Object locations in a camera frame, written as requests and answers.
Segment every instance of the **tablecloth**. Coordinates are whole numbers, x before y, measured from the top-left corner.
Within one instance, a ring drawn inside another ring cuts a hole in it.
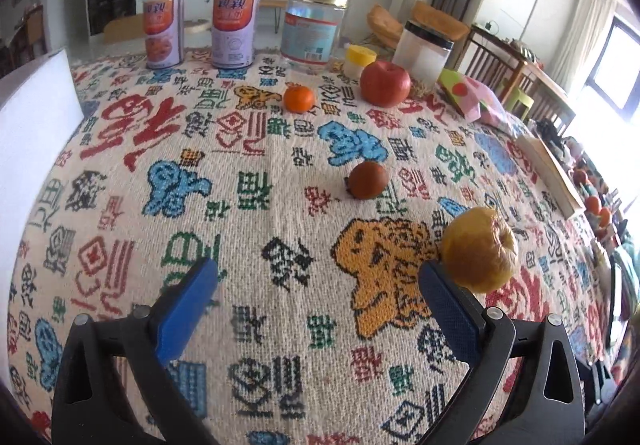
[[[291,72],[277,53],[247,70],[214,69],[203,49],[167,70],[145,63],[74,69],[85,120],[17,256],[12,385],[45,435],[74,317],[152,304],[205,255],[220,285],[167,371],[220,443],[414,443],[466,372],[417,269],[475,205],[498,210],[520,248],[517,274],[479,300],[522,319],[558,313],[578,356],[602,355],[606,306],[586,220],[565,221],[513,139],[465,123],[439,89],[381,109],[339,67]],[[283,109],[294,84],[315,90],[309,113]],[[345,184],[364,159],[391,178],[367,202]],[[506,401],[511,362],[479,432]],[[126,361],[116,364],[136,417],[158,435]]]

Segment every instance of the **black lid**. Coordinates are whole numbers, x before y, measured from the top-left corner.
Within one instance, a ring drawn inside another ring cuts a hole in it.
[[[447,39],[442,33],[438,33],[436,30],[427,28],[412,20],[406,22],[404,29],[413,33],[416,37],[420,37],[422,40],[426,40],[446,50],[450,50],[453,47],[453,42]]]

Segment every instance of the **screw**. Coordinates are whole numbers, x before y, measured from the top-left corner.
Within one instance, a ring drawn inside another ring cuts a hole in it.
[[[74,324],[76,326],[84,326],[87,322],[89,322],[89,315],[86,313],[81,313],[74,319]]]
[[[486,309],[486,314],[489,315],[490,319],[500,320],[502,318],[502,310],[495,306],[491,306]]]
[[[137,306],[133,310],[133,316],[136,319],[145,319],[149,316],[149,313],[151,313],[151,308],[149,306]]]
[[[562,324],[562,319],[560,318],[559,315],[556,315],[555,313],[551,313],[547,319],[549,320],[549,323],[552,326],[559,326]]]

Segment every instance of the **blue gripper pad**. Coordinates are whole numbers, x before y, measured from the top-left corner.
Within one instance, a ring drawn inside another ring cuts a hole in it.
[[[217,286],[218,265],[207,259],[158,326],[156,357],[162,367],[180,358]]]
[[[480,360],[478,326],[435,271],[436,261],[426,261],[418,272],[420,293],[442,329],[456,359],[474,367]]]

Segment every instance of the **yellow cap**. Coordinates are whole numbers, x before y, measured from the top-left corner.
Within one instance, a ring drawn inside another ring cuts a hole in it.
[[[349,62],[353,62],[363,68],[367,67],[378,58],[378,54],[374,50],[363,46],[354,46],[353,44],[347,48],[345,58]]]

